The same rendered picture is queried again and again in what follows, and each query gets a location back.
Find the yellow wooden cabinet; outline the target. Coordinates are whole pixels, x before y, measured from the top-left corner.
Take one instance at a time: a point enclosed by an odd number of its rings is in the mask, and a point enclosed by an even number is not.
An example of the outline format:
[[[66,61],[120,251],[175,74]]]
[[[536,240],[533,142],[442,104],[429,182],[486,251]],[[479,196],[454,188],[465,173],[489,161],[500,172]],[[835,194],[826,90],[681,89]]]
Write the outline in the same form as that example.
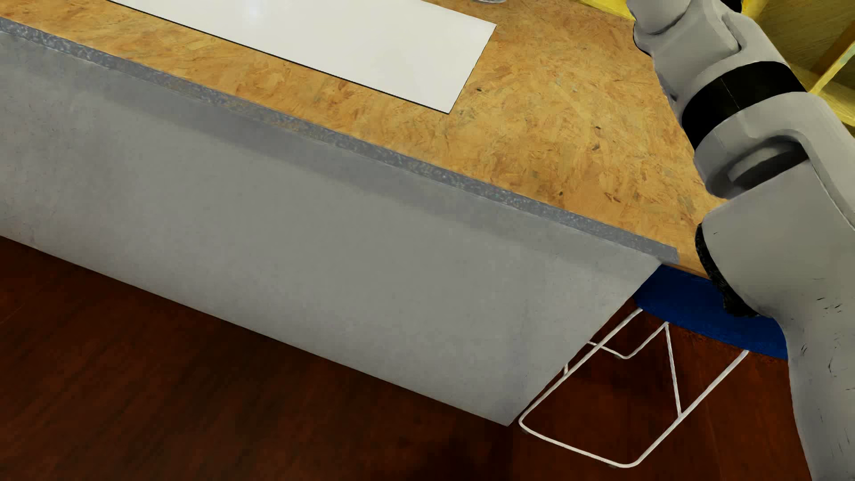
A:
[[[700,74],[786,63],[855,137],[855,0],[580,0],[635,19],[634,40],[680,115]]]

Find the grey kitchen island counter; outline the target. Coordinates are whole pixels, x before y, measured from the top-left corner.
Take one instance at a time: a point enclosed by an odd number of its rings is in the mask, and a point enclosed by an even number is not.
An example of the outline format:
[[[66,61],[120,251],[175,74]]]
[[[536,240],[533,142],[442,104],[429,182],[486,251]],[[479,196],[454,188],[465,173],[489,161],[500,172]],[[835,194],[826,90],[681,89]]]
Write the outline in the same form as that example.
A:
[[[0,0],[0,236],[509,424],[708,194],[632,22],[495,24],[450,113],[110,0]]]

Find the white flat panel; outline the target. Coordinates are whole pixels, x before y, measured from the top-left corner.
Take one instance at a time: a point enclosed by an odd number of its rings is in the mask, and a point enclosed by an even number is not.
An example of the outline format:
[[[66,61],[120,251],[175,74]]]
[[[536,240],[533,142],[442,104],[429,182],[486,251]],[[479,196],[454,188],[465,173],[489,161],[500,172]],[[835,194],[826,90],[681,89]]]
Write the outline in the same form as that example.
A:
[[[495,24],[423,0],[110,0],[448,114]]]

